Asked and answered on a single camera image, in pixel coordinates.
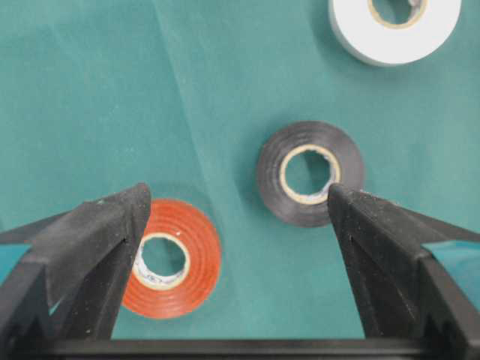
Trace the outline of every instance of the electrical tape roll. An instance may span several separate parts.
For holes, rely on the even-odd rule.
[[[153,238],[166,238],[182,249],[185,265],[181,271],[160,276],[146,267],[143,246]],[[210,220],[186,202],[155,199],[122,304],[152,319],[188,314],[209,297],[220,275],[220,267],[220,240]]]
[[[330,179],[320,192],[306,195],[296,193],[285,174],[289,161],[308,151],[328,161]],[[320,121],[301,121],[279,130],[263,146],[256,182],[263,202],[282,221],[298,227],[321,227],[330,222],[330,185],[341,183],[361,190],[364,165],[355,143],[342,130]]]
[[[331,27],[343,47],[376,66],[414,62],[438,49],[453,32],[461,0],[409,0],[409,19],[386,22],[373,0],[330,0]]]

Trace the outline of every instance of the tape roll core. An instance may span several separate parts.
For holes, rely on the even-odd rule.
[[[412,7],[412,12],[410,13],[409,19],[403,24],[392,24],[391,22],[385,21],[380,13],[377,11],[374,5],[374,0],[368,0],[368,8],[373,15],[373,18],[378,21],[383,26],[391,29],[405,29],[410,26],[413,26],[420,18],[423,16],[425,9],[427,8],[427,2],[429,0],[418,0],[418,4],[412,4],[411,1],[410,5]]]
[[[185,264],[181,271],[162,277],[147,268],[142,251],[153,238],[168,239],[182,249]],[[188,314],[209,297],[218,281],[220,267],[220,240],[210,220],[186,202],[155,199],[122,304],[152,319]]]
[[[286,180],[287,165],[298,154],[314,151],[330,164],[330,179],[320,192],[296,193]],[[275,133],[263,146],[256,165],[256,183],[270,211],[299,227],[321,227],[330,222],[328,189],[334,182],[360,190],[362,156],[355,143],[339,128],[320,121],[300,121]]]
[[[148,268],[148,266],[145,264],[145,261],[143,261],[143,247],[145,246],[146,242],[155,238],[167,239],[177,244],[185,256],[185,264],[182,270],[178,271],[176,274],[165,276],[156,274]],[[146,287],[154,290],[172,289],[177,287],[188,275],[188,272],[190,271],[190,254],[188,253],[188,249],[185,247],[185,245],[183,245],[183,243],[175,236],[165,232],[153,232],[142,238],[139,250],[136,253],[132,271],[136,278]]]
[[[323,186],[322,190],[317,193],[312,193],[309,195],[304,195],[297,193],[294,191],[287,183],[287,167],[288,163],[296,156],[303,152],[316,152],[319,155],[322,155],[330,165],[330,179],[326,182]],[[314,145],[314,144],[306,144],[300,145],[297,148],[294,148],[291,152],[289,152],[286,157],[283,158],[282,163],[280,165],[280,185],[283,188],[283,191],[292,198],[297,203],[302,203],[305,205],[315,205],[323,203],[327,200],[329,187],[334,182],[339,182],[341,180],[341,170],[340,164],[338,163],[337,158],[333,155],[328,149]]]

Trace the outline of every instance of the teal fabric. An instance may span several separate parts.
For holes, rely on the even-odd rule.
[[[424,244],[480,311],[480,244],[444,241]]]
[[[292,122],[329,122],[357,143],[367,191],[480,230],[480,1],[463,2],[432,56],[385,69],[342,49],[327,10],[1,1],[0,229],[146,182],[211,218],[222,271],[182,318],[122,308],[115,338],[363,336],[332,227],[297,228],[265,208],[260,149]]]
[[[29,248],[30,245],[28,244],[0,245],[0,286]]]

